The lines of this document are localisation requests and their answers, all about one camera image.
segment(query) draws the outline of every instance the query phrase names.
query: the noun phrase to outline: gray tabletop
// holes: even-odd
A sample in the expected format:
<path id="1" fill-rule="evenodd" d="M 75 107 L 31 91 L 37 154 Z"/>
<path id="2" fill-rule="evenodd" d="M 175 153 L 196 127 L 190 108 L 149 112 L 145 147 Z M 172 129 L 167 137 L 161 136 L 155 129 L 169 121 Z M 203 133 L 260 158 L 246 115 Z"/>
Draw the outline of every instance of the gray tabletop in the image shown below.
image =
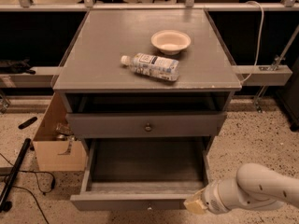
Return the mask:
<path id="1" fill-rule="evenodd" d="M 150 38 L 161 30 L 187 34 L 191 45 L 179 55 L 176 82 L 140 76 L 121 65 L 121 56 L 138 52 L 164 56 Z M 92 10 L 85 21 L 56 91 L 232 90 L 241 88 L 202 9 Z"/>

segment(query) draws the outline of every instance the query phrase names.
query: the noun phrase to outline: cardboard box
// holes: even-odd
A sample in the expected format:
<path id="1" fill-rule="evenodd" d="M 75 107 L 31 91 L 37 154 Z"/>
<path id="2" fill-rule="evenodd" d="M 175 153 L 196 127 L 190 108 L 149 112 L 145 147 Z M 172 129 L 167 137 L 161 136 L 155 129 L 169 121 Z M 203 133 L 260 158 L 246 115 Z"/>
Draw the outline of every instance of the cardboard box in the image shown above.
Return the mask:
<path id="1" fill-rule="evenodd" d="M 69 141 L 56 141 L 56 127 L 58 123 L 67 124 L 65 114 L 63 101 L 55 93 L 33 139 L 40 171 L 85 170 L 87 156 L 80 141 L 73 141 L 70 154 L 61 155 L 67 151 Z"/>

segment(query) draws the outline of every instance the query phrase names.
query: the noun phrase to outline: bottle cap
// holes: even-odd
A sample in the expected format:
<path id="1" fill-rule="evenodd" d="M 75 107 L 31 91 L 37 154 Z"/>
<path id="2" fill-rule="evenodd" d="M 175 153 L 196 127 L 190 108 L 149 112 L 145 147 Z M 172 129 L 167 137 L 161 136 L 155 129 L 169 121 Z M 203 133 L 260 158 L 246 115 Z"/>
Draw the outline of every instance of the bottle cap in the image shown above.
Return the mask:
<path id="1" fill-rule="evenodd" d="M 130 65 L 131 58 L 129 56 L 121 56 L 121 63 L 125 65 Z"/>

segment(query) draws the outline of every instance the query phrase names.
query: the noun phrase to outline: terrazzo floor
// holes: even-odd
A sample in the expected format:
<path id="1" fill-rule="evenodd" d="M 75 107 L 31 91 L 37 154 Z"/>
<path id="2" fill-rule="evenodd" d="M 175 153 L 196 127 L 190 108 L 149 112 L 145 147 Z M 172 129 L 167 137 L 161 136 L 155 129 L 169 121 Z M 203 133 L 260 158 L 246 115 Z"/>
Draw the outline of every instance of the terrazzo floor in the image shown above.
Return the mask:
<path id="1" fill-rule="evenodd" d="M 237 168 L 246 162 L 257 162 L 275 171 L 299 178 L 299 133 L 289 129 L 287 117 L 272 98 L 261 101 L 263 113 L 255 111 L 250 99 L 233 99 L 229 106 L 228 118 L 220 135 L 214 140 L 208 154 L 212 179 L 235 176 Z M 21 109 L 13 104 L 8 112 L 0 115 L 0 152 L 11 162 L 18 156 L 26 137 L 33 138 L 43 118 L 42 106 L 29 105 Z M 19 130 L 18 126 L 32 116 L 38 120 L 28 128 Z M 0 166 L 8 164 L 0 157 Z M 23 170 L 38 170 L 34 151 L 28 150 L 23 161 Z M 233 210 L 225 215 L 206 213 L 197 216 L 181 211 L 127 211 L 127 212 L 80 212 L 69 201 L 70 195 L 79 193 L 82 172 L 55 172 L 56 187 L 46 195 L 37 188 L 33 174 L 19 173 L 15 185 L 31 190 L 44 211 L 50 224 L 56 223 L 244 223 L 244 224 L 297 224 L 299 210 L 288 204 L 276 211 L 250 212 Z M 40 186 L 50 185 L 48 175 L 39 175 Z M 22 189 L 12 189 L 9 199 L 13 207 L 9 212 L 0 213 L 0 223 L 46 223 L 37 209 L 32 196 Z"/>

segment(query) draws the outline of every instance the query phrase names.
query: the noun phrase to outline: bowl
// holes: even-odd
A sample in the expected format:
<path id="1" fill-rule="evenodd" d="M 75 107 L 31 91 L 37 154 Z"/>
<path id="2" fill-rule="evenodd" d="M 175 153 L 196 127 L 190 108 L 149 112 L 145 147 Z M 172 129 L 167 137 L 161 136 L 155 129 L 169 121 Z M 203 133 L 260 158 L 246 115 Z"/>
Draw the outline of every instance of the bowl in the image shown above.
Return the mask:
<path id="1" fill-rule="evenodd" d="M 151 37 L 151 44 L 165 55 L 176 55 L 186 49 L 191 40 L 188 35 L 175 30 L 163 30 Z"/>

